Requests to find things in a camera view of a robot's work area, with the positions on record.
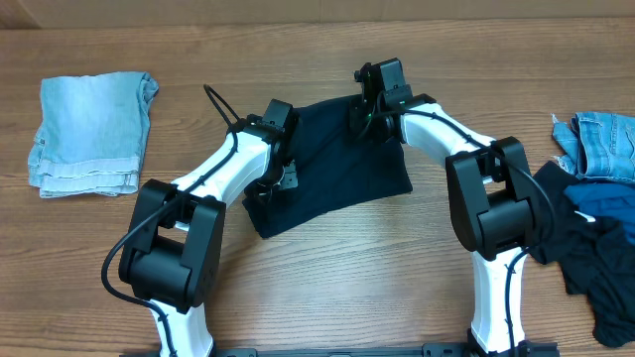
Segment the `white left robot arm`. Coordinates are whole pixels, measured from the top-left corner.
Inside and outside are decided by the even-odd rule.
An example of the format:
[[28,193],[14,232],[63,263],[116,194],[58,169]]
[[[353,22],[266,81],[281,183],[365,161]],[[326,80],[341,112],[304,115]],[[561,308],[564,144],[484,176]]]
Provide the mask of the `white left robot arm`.
[[224,143],[191,173],[148,180],[128,233],[112,251],[127,300],[151,311],[160,356],[210,356],[204,301],[217,268],[225,213],[252,182],[283,180],[299,124],[295,113],[253,116],[231,124]]

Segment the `black t-shirt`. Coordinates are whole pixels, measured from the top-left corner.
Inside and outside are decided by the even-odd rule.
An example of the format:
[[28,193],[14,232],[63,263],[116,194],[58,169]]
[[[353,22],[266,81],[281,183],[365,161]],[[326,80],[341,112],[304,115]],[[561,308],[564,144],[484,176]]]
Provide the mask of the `black t-shirt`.
[[243,206],[255,230],[271,238],[319,215],[413,190],[402,145],[356,141],[348,131],[350,95],[300,107],[300,142],[294,150],[298,185],[246,190]]

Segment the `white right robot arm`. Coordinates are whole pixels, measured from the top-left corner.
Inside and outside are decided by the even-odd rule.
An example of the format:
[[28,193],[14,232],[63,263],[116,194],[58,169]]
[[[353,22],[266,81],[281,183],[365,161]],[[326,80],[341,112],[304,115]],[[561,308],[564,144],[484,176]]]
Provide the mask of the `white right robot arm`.
[[538,355],[521,322],[522,277],[544,226],[545,196],[522,144],[468,129],[427,95],[361,96],[351,104],[349,127],[357,138],[398,139],[445,169],[450,222],[471,255],[474,277],[474,315],[462,355]]

